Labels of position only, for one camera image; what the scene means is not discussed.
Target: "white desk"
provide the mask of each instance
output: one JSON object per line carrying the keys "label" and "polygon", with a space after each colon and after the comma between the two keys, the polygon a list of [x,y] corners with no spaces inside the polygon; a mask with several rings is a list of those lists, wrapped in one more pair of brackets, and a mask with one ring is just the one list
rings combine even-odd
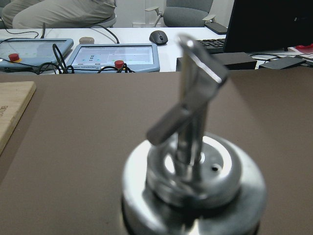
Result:
{"label": "white desk", "polygon": [[[191,27],[191,28],[110,28],[119,39],[120,43],[150,43],[149,36],[154,30],[162,30],[168,37],[168,43],[164,46],[158,46],[158,54],[160,60],[160,72],[176,71],[176,59],[182,56],[182,50],[177,44],[176,39],[179,34],[184,33],[192,36],[194,39],[217,39],[224,38],[225,35],[218,35],[206,27]],[[25,29],[9,30],[10,32],[25,32]],[[41,29],[35,29],[39,33],[39,37],[42,33]],[[4,29],[0,29],[0,38],[6,39],[11,37],[33,38],[35,33],[27,33],[21,35],[13,35],[6,32]],[[74,40],[73,49],[79,44],[81,37],[93,37],[95,44],[114,44],[115,38],[106,30],[102,28],[56,28],[47,29],[45,32],[45,38],[72,38]],[[289,48],[289,51],[275,50],[265,51],[264,53],[276,53],[284,55],[296,55],[300,52],[294,48]],[[22,74],[32,74],[30,72],[19,72]]]}

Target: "computer monitor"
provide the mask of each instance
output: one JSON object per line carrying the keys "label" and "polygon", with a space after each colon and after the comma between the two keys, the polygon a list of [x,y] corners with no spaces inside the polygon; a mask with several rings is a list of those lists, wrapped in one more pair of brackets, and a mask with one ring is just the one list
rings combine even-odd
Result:
{"label": "computer monitor", "polygon": [[224,52],[313,43],[313,0],[235,0]]}

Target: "stainless steel pour spout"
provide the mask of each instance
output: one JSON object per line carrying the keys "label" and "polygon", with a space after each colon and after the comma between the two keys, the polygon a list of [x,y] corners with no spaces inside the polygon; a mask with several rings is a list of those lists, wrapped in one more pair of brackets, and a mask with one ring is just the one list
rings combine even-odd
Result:
{"label": "stainless steel pour spout", "polygon": [[135,235],[255,235],[266,204],[263,176],[242,149],[204,133],[228,70],[190,37],[179,44],[180,101],[125,164],[125,224]]}

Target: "chair armrest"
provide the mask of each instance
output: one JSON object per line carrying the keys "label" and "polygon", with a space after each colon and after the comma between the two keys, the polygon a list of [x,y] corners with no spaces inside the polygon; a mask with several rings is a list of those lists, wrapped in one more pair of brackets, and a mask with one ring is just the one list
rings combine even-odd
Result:
{"label": "chair armrest", "polygon": [[205,22],[205,23],[208,23],[208,21],[212,21],[213,23],[216,22],[215,21],[215,17],[216,15],[207,15],[206,17],[204,17],[202,20]]}
{"label": "chair armrest", "polygon": [[147,8],[147,9],[145,9],[145,11],[156,11],[157,15],[161,15],[161,14],[162,14],[162,12],[160,12],[160,11],[158,10],[158,6],[149,7],[149,8]]}

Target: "touchscreen display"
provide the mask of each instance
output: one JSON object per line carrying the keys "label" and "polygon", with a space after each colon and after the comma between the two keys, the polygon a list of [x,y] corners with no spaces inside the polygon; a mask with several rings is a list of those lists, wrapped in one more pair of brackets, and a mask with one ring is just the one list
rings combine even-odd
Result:
{"label": "touchscreen display", "polygon": [[123,60],[127,65],[152,65],[152,46],[81,47],[72,65],[112,65]]}
{"label": "touchscreen display", "polygon": [[0,44],[0,57],[17,53],[20,58],[46,58],[53,56],[52,45],[60,48],[66,41],[5,41]]}

